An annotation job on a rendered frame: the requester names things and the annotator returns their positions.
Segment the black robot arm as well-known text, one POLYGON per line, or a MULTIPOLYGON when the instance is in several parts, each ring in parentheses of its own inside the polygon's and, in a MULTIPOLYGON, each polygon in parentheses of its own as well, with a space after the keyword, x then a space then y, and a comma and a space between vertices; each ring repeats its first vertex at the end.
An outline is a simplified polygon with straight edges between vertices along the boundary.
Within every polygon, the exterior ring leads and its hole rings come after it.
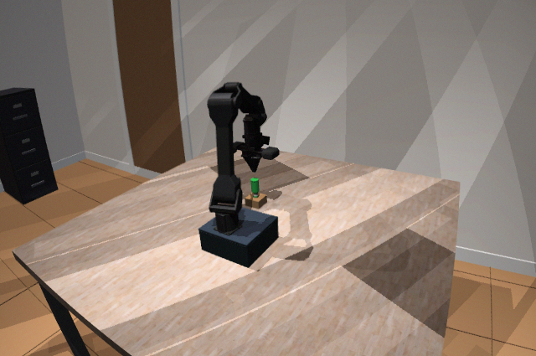
POLYGON ((224 235, 232 235, 242 228, 238 213, 242 208, 240 178, 235 176, 233 122, 238 109, 245 114, 244 132, 260 132, 260 126, 267 115, 262 100, 251 95, 239 82, 227 82, 215 90, 207 99, 209 117, 216 125, 216 153, 218 178, 209 202, 209 212, 215 213, 214 230, 224 235), (222 204, 218 204, 222 203, 222 204), (231 205, 234 204, 234 205, 231 205))

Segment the tan wooden block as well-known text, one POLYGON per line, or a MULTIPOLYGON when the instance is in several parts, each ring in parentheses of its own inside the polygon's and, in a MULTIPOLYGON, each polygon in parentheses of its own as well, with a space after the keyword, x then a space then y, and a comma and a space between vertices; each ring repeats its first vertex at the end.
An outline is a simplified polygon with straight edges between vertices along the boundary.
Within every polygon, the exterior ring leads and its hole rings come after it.
POLYGON ((245 205, 259 209, 267 203, 267 195, 258 193, 258 198, 253 197, 253 193, 245 198, 245 205))

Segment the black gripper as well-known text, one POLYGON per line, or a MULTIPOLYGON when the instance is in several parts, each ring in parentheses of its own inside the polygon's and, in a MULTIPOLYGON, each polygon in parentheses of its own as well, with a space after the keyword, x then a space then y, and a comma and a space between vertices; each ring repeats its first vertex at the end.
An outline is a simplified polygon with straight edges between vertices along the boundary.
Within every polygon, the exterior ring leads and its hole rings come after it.
POLYGON ((266 149, 261 148, 260 137, 262 132, 257 133, 245 133, 242 138, 245 139, 245 142, 233 142, 234 153, 237 150, 242 151, 241 157, 248 163, 251 171, 256 172, 260 159, 272 160, 275 157, 280 155, 280 151, 277 147, 268 147, 266 149))

